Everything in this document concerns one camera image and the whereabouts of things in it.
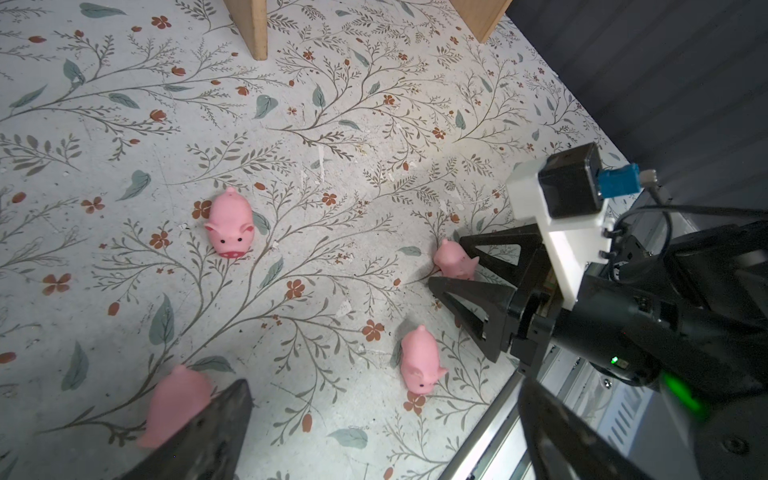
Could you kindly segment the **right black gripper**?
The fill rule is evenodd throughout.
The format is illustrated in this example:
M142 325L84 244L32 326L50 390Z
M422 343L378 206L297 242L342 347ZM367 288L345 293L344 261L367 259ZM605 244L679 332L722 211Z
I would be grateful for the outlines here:
M459 244L509 285L432 277L428 287L484 357L509 350L519 372L539 372L550 349L563 293L535 224L463 236Z

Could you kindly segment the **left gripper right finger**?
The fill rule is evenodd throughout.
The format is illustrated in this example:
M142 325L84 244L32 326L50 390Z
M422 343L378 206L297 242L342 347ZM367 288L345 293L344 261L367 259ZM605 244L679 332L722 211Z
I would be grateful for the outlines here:
M538 479L646 479L538 381L524 379L517 401L527 451Z

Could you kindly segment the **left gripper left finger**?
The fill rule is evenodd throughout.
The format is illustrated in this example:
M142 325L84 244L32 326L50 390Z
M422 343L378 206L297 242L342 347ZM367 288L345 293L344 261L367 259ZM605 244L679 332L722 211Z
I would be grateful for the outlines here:
M253 409L248 381L220 393L123 480L233 480Z

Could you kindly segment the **pink toy pig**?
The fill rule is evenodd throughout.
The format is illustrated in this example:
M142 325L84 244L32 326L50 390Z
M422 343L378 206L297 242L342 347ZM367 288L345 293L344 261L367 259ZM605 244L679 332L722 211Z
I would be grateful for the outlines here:
M409 392L431 394L435 385L448 373L441 364L435 337L419 325L401 341L400 371Z
M206 375L176 366L156 386L150 400L146 430L137 440L141 448L158 448L211 401L213 385Z
M475 279L479 260L479 257L470 257L458 242L448 239L441 241L433 256L433 263L444 277L461 280Z
M249 202L232 186L213 200L204 228L215 252L226 259L245 256L256 233Z

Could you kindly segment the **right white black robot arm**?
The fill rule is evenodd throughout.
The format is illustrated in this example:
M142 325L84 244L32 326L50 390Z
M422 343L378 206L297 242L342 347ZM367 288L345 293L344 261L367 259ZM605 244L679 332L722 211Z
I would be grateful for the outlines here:
M551 345L616 380L658 391L702 478L766 477L767 265L755 253L767 243L767 214L724 207L705 214L730 223L667 238L648 258L629 249L628 229L618 222L607 233L607 259L622 260L623 270L586 276L573 306L563 291L545 291L554 263L533 225L461 239L474 251L521 246L514 265L481 256L499 283L430 279L432 294L488 359L504 352L517 358L509 384L520 391L518 411L538 478L643 477L537 383Z

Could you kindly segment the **wooden two-tier shelf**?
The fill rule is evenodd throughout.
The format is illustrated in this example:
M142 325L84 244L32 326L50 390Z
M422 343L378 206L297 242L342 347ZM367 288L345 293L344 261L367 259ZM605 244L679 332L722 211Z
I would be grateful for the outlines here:
M512 0L451 0L455 12L475 39L486 43ZM243 38L252 58L268 59L268 15L266 0L225 0L229 15Z

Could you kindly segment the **pink toy pig bottom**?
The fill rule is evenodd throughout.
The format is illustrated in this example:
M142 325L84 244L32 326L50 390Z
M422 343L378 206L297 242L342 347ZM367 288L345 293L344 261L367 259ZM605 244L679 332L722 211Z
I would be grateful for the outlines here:
M211 401L213 385L206 375L176 366L156 386L150 400L146 430L137 440L141 448L158 448Z

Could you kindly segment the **floral patterned table mat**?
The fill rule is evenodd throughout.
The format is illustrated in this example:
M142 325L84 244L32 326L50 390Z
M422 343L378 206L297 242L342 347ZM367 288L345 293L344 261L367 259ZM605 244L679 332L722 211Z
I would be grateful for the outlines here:
M517 163L594 142L514 23L446 1L1 5L1 475L116 479L179 365L254 410L240 479L436 479L514 373L430 293L443 239L515 225ZM256 228L218 255L232 186ZM408 391L424 325L448 373Z

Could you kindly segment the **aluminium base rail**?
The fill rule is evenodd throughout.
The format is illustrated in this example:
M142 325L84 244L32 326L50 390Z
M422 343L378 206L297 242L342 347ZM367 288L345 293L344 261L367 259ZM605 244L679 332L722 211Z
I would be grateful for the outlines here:
M644 479L629 453L651 400L556 346L535 380L516 371L444 479Z

